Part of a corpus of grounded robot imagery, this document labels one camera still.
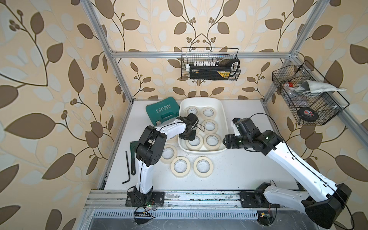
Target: brown leaf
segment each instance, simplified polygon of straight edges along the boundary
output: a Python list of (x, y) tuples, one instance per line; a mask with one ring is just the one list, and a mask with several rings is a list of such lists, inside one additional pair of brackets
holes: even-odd
[(273, 49), (264, 49), (264, 50), (261, 50), (260, 52), (273, 52)]
[(113, 128), (114, 125), (114, 116), (111, 116), (109, 123), (107, 124), (107, 129), (111, 130)]
[(304, 60), (306, 61), (305, 64), (306, 66), (313, 71), (314, 70), (314, 60), (313, 58), (311, 58), (310, 56), (305, 56)]
[(127, 30), (135, 30), (139, 27), (141, 21), (135, 19), (126, 19), (123, 21), (123, 27)]
[(220, 94), (220, 93), (222, 93), (222, 91), (224, 91), (224, 89), (225, 89), (225, 87), (217, 87), (217, 88), (212, 90), (212, 94), (213, 95)]
[(21, 207), (19, 205), (10, 205), (0, 208), (0, 224), (10, 219)]
[(235, 13), (239, 6), (240, 0), (229, 0), (225, 3), (224, 7), (222, 8), (222, 14), (225, 17), (229, 17)]
[(110, 0), (95, 0), (95, 5), (106, 18), (111, 19), (114, 16), (114, 6)]
[(75, 220), (76, 220), (76, 218), (73, 218), (73, 219), (69, 220), (69, 222), (64, 225), (62, 230), (72, 230), (73, 226), (74, 226), (74, 223), (75, 223)]
[(305, 145), (308, 149), (316, 149), (321, 145), (323, 135), (320, 132), (315, 132), (305, 140)]
[(106, 26), (105, 26), (105, 25), (101, 25), (101, 26), (102, 26), (103, 32), (105, 33), (105, 36), (107, 37), (107, 30), (106, 30)]
[(337, 166), (348, 176), (368, 182), (368, 170), (359, 162), (345, 155), (338, 155), (335, 158)]
[(179, 22), (174, 29), (174, 34), (182, 34), (185, 30), (187, 30), (187, 23)]
[(151, 78), (143, 78), (142, 82), (150, 82)]
[(2, 192), (13, 181), (19, 170), (19, 164), (12, 165), (0, 171), (0, 192)]
[(264, 64), (261, 68), (261, 72), (264, 72), (265, 70), (268, 69), (268, 67), (270, 67), (270, 62), (267, 62), (266, 64)]
[(58, 209), (52, 209), (45, 230), (57, 230), (61, 224), (61, 218), (61, 212)]
[(249, 98), (247, 98), (246, 96), (238, 96), (238, 100), (248, 100)]
[(336, 230), (345, 230), (345, 229), (349, 229), (349, 228), (345, 227), (345, 225), (343, 225), (343, 224), (341, 224), (340, 222), (337, 222), (337, 221), (335, 221), (333, 224), (334, 224), (334, 226), (335, 226)]
[(312, 4), (313, 0), (297, 0), (294, 4), (293, 16), (300, 18), (309, 10)]
[(208, 97), (208, 93), (206, 91), (200, 91), (199, 93), (201, 97), (206, 97), (206, 98)]
[(121, 87), (120, 87), (119, 85), (117, 85), (117, 86), (115, 87), (115, 92), (116, 92), (117, 94), (121, 94)]
[(334, 61), (328, 69), (323, 82), (330, 83), (336, 88), (340, 87), (344, 79), (343, 69), (338, 61)]
[(167, 0), (167, 5), (175, 17), (183, 15), (183, 5), (178, 0)]
[(47, 51), (46, 55), (50, 62), (55, 63), (60, 60), (63, 54), (64, 46), (62, 43), (50, 46)]
[(275, 94), (272, 94), (271, 100), (272, 100), (272, 103), (275, 104), (275, 101), (276, 101), (276, 95)]
[(180, 62), (178, 60), (175, 59), (169, 59), (167, 60), (170, 65), (172, 65), (174, 68), (180, 68)]
[(79, 32), (81, 33), (81, 35), (83, 35), (83, 37), (85, 37), (87, 39), (92, 39), (93, 38), (93, 32), (87, 24), (81, 23), (81, 24), (77, 25), (77, 28), (78, 28)]
[(330, 5), (339, 6), (341, 4), (341, 0), (330, 0)]
[(350, 45), (351, 58), (358, 64), (365, 64), (368, 62), (368, 49), (363, 46)]
[(224, 48), (220, 49), (219, 52), (227, 52), (227, 46), (225, 46)]
[(362, 126), (368, 130), (368, 119), (366, 119), (364, 122), (362, 122)]
[(188, 76), (186, 75), (182, 75), (181, 77), (178, 78), (179, 81), (186, 81), (188, 80)]
[(280, 29), (283, 24), (284, 22), (278, 18), (271, 18), (271, 19), (265, 20), (266, 27), (271, 30)]
[(184, 95), (185, 94), (184, 90), (181, 89), (181, 88), (178, 88), (178, 87), (173, 87), (173, 91), (174, 91), (174, 93), (179, 94), (179, 95)]
[(191, 91), (188, 93), (188, 98), (193, 98), (196, 96), (196, 94), (197, 94), (197, 91)]
[(86, 141), (89, 147), (96, 148), (99, 144), (98, 137), (93, 132), (86, 131)]
[(317, 164), (314, 162), (314, 160), (312, 160), (311, 158), (307, 158), (307, 163), (312, 166), (315, 170), (317, 170), (319, 172), (319, 169), (317, 167)]
[(300, 129), (300, 137), (307, 139), (310, 135), (314, 133), (315, 125), (303, 125)]
[(150, 99), (150, 100), (158, 100), (158, 98), (159, 98), (159, 96), (155, 95), (155, 96), (150, 96), (147, 99)]
[(0, 109), (11, 104), (18, 97), (18, 89), (11, 85), (0, 85)]
[(79, 5), (80, 0), (70, 0), (70, 3), (74, 6)]
[(62, 155), (47, 169), (45, 174), (42, 176), (42, 179), (52, 180), (61, 177), (70, 169), (74, 163), (74, 160), (75, 156), (72, 153)]
[(95, 70), (100, 62), (100, 56), (94, 55), (91, 61), (91, 68)]
[(255, 78), (254, 77), (247, 77), (247, 81), (249, 81), (249, 82), (255, 82)]
[(304, 24), (300, 24), (299, 29), (298, 29), (298, 32), (297, 32), (297, 36), (299, 36), (299, 33), (303, 29), (303, 27), (304, 27)]
[(255, 89), (253, 87), (246, 87), (246, 88), (242, 88), (242, 90), (245, 92), (253, 92)]
[(287, 117), (287, 119), (286, 119), (286, 124), (287, 124), (287, 127), (289, 128), (289, 130), (290, 130), (291, 132), (293, 132), (293, 131), (295, 130), (295, 128), (294, 128), (294, 123), (293, 123), (293, 121), (290, 119), (290, 117)]
[(98, 105), (102, 108), (105, 105), (106, 102), (106, 91), (105, 87), (101, 83), (100, 88), (98, 89), (98, 95), (97, 95), (97, 101)]
[(368, 220), (364, 212), (354, 212), (352, 216), (355, 224), (355, 230), (367, 230)]
[(71, 86), (75, 91), (80, 93), (84, 87), (84, 77), (81, 68), (75, 59), (70, 63), (68, 76)]
[(330, 31), (332, 30), (332, 26), (330, 25), (321, 25), (319, 26), (312, 34), (313, 40), (321, 40), (326, 37)]
[(91, 162), (89, 163), (86, 175), (90, 174), (93, 171), (93, 169), (95, 169), (97, 161), (98, 161), (97, 156), (92, 158)]
[(103, 135), (103, 128), (101, 123), (99, 123), (98, 121), (93, 121), (91, 122), (91, 127), (92, 127), (92, 132), (98, 137), (102, 137)]
[(102, 64), (103, 68), (105, 69), (105, 72), (107, 72), (107, 59), (105, 56), (102, 57)]
[(131, 67), (135, 72), (138, 72), (138, 67), (137, 67), (133, 62), (131, 62), (131, 63), (130, 63), (130, 67)]
[(217, 30), (221, 33), (221, 34), (229, 34), (230, 33), (230, 29), (229, 26), (227, 25), (226, 22), (219, 22), (217, 24)]
[(143, 92), (152, 92), (153, 90), (155, 90), (154, 88), (150, 88), (150, 87), (144, 87)]
[(31, 113), (13, 121), (5, 131), (27, 139), (41, 139), (51, 133), (55, 121), (42, 113)]
[(43, 22), (43, 18), (40, 12), (35, 13), (31, 18), (31, 29), (33, 33), (39, 34), (43, 31), (45, 27), (45, 23)]

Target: leaf pattern wallpaper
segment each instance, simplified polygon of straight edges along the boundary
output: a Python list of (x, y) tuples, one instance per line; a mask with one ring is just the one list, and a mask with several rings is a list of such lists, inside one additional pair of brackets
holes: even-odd
[(77, 1), (0, 0), (0, 19), (0, 229), (71, 230), (128, 103)]
[[(331, 0), (299, 52), (350, 102), (347, 110), (368, 130), (368, 2)], [(368, 226), (368, 151), (335, 117), (324, 126), (296, 125), (279, 92), (268, 104), (287, 143), (316, 170), (351, 189), (348, 206), (355, 229)], [(351, 228), (343, 211), (337, 222)]]
[(116, 51), (288, 52), (316, 0), (92, 0)]

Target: wire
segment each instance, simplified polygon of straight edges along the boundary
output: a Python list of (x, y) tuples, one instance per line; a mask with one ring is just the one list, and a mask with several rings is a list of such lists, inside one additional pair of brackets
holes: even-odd
[(252, 116), (250, 116), (249, 118), (251, 118), (251, 117), (253, 117), (254, 115), (257, 115), (257, 114), (263, 114), (263, 115), (266, 115), (266, 116), (268, 116), (272, 121), (273, 121), (273, 123), (275, 124), (275, 126), (276, 126), (276, 129), (277, 129), (277, 131), (279, 132), (279, 134), (280, 134), (280, 137), (282, 138), (282, 140), (285, 142), (285, 144), (286, 144), (286, 147), (287, 147), (287, 149), (289, 150), (289, 152), (290, 152), (290, 154), (294, 157), (294, 159), (296, 159), (297, 161), (299, 161), (299, 163), (301, 163), (304, 167), (306, 167), (311, 173), (313, 173), (318, 179), (320, 179), (323, 183), (325, 183), (332, 191), (334, 191), (334, 193), (336, 193), (336, 195), (338, 195), (339, 196), (339, 198), (341, 199), (341, 201), (344, 203), (344, 205), (346, 206), (346, 209), (348, 210), (348, 212), (349, 212), (349, 214), (350, 214), (350, 219), (351, 219), (351, 222), (352, 222), (352, 228), (351, 229), (346, 229), (346, 228), (344, 228), (344, 227), (342, 227), (342, 226), (340, 226), (340, 225), (338, 225), (338, 224), (335, 224), (336, 226), (338, 226), (338, 227), (340, 227), (341, 229), (344, 229), (344, 230), (353, 230), (354, 228), (355, 228), (355, 222), (354, 222), (354, 219), (353, 219), (353, 215), (351, 214), (351, 212), (350, 212), (350, 209), (349, 209), (349, 207), (347, 206), (347, 204), (345, 203), (345, 201), (344, 201), (344, 199), (333, 189), (333, 188), (331, 188), (331, 186), (328, 184), (328, 183), (326, 183), (322, 178), (320, 178), (317, 174), (315, 174), (312, 170), (310, 170), (310, 168), (308, 168), (305, 164), (303, 164), (298, 158), (296, 158), (295, 157), (295, 155), (293, 154), (293, 152), (290, 150), (290, 148), (289, 148), (289, 146), (287, 145), (287, 143), (286, 143), (286, 141), (285, 141), (285, 139), (281, 136), (281, 133), (280, 133), (280, 131), (279, 131), (279, 128), (277, 127), (277, 124), (276, 124), (276, 122), (272, 119), (272, 117), (271, 116), (269, 116), (269, 115), (267, 115), (267, 114), (265, 114), (265, 113), (255, 113), (255, 114), (253, 114)]

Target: wire basket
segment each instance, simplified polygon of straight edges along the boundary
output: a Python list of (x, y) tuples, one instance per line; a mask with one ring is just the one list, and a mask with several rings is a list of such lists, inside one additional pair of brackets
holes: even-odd
[[(349, 106), (349, 102), (338, 91), (290, 96), (288, 87), (293, 87), (307, 80), (316, 81), (310, 74), (308, 66), (312, 65), (309, 63), (306, 66), (304, 62), (302, 65), (289, 65), (275, 70), (272, 72), (272, 81), (298, 125), (324, 125)], [(317, 69), (315, 70), (323, 77), (323, 82), (330, 83)]]
[(238, 48), (183, 47), (180, 80), (236, 81), (240, 75), (238, 51)]

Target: mounting plate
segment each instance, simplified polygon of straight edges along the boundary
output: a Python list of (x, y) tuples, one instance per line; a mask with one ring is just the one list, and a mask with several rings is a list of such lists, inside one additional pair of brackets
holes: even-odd
[[(152, 192), (151, 199), (155, 201), (157, 207), (162, 207), (165, 200), (164, 192)], [(128, 192), (127, 201), (125, 202), (126, 207), (139, 207), (142, 206), (140, 200), (135, 200), (134, 192)]]
[[(259, 205), (255, 201), (255, 193), (254, 192), (246, 192), (241, 191), (240, 195), (240, 202), (242, 208), (268, 208), (270, 203), (266, 200), (262, 205)], [(279, 208), (280, 205), (278, 204), (271, 204), (271, 208)]]

